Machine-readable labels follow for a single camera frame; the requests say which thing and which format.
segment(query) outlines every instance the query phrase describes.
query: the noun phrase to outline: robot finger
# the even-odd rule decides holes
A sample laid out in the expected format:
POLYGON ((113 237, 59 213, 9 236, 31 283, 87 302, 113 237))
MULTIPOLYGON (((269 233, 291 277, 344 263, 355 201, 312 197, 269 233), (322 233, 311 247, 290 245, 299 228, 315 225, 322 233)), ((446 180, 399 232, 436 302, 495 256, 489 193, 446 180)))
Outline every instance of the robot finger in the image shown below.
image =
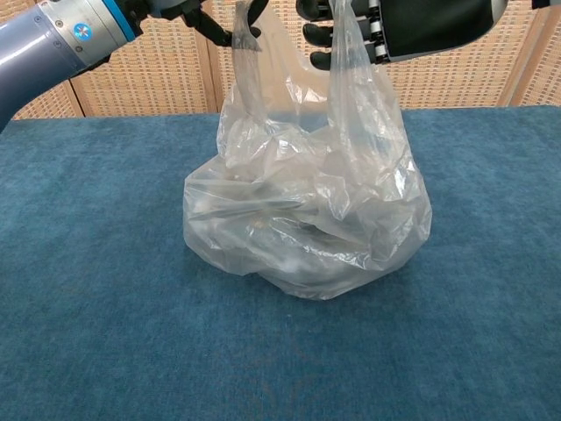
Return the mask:
MULTIPOLYGON (((357 18, 370 17, 372 14, 369 0, 352 0, 352 9, 357 18)), ((309 22, 333 20, 329 0, 296 0, 296 11, 309 22)))
MULTIPOLYGON (((372 64, 380 63, 380 52, 376 51, 376 46, 374 43, 365 44, 366 51, 368 53, 368 59, 372 64)), ((319 70, 329 71, 331 69, 331 53, 324 53, 321 51, 315 51, 309 56, 312 65, 319 70)))
POLYGON ((247 12, 247 23, 252 26, 265 10, 269 0, 253 0, 247 12))
MULTIPOLYGON (((364 41, 372 39, 370 22, 368 19, 359 20, 359 28, 362 32, 364 41)), ((304 38, 312 46, 330 48, 333 44, 333 27, 332 26, 318 26, 315 24, 306 24, 302 28, 304 38)))

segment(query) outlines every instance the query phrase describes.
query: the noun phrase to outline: transparent plastic bag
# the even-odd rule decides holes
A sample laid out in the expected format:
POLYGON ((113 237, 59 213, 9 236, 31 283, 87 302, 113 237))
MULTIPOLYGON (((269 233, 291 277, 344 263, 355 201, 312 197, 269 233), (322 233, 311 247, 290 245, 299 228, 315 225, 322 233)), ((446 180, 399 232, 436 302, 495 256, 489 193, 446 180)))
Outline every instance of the transparent plastic bag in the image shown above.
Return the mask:
POLYGON ((184 238, 225 272, 331 299, 402 267, 430 235, 430 200, 351 0, 332 5, 330 72, 309 64, 269 8, 255 39, 248 6, 236 6, 218 154, 185 181, 184 238))

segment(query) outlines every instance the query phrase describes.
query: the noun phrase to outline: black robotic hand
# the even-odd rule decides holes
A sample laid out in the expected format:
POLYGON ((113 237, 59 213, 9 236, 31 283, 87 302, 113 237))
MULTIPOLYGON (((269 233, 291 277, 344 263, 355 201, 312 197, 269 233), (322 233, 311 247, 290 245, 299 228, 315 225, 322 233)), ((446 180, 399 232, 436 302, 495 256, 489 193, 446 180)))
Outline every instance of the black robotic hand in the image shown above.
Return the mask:
MULTIPOLYGON (((209 14, 202 10, 202 4, 205 0, 185 0, 179 2, 173 7, 160 10, 159 14, 167 20, 174 20, 178 17, 190 27, 195 28, 201 35, 212 41, 217 46, 231 46, 232 32, 224 29, 209 14)), ((252 0, 249 11, 247 12, 247 23, 253 36, 258 38, 261 30, 252 26, 261 16, 263 10, 267 7, 269 0, 252 0)))
MULTIPOLYGON (((405 61, 464 46, 489 32, 508 0, 352 0, 370 62, 405 61)), ((309 21, 304 38, 331 47, 333 19, 329 0, 296 0, 298 14, 309 21)), ((330 53, 314 52, 312 64, 330 69, 330 53)))

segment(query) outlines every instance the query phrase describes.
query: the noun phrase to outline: table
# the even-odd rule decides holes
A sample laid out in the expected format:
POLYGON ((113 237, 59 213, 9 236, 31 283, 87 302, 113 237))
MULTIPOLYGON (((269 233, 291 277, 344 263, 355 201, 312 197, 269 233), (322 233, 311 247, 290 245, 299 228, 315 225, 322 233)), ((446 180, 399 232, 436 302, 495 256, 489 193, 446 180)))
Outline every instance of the table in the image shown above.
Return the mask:
POLYGON ((559 420, 561 110, 404 118, 430 240, 327 302, 185 247, 217 115, 12 122, 0 419, 559 420))

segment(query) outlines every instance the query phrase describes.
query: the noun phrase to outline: wooden wall panel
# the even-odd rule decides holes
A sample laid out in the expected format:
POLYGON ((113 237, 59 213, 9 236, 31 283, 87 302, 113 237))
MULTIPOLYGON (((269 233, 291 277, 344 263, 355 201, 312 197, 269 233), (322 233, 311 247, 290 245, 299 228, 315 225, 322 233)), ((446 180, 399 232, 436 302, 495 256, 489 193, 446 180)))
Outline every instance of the wooden wall panel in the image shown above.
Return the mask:
MULTIPOLYGON (((0 0, 0 23, 34 4, 33 0, 0 0)), ((64 82, 29 103, 14 118, 67 118, 82 115, 70 83, 64 82)))
POLYGON ((550 14, 551 34, 537 46, 535 67, 529 68, 527 85, 521 86, 520 102, 516 105, 561 105, 561 22, 560 10, 550 14))

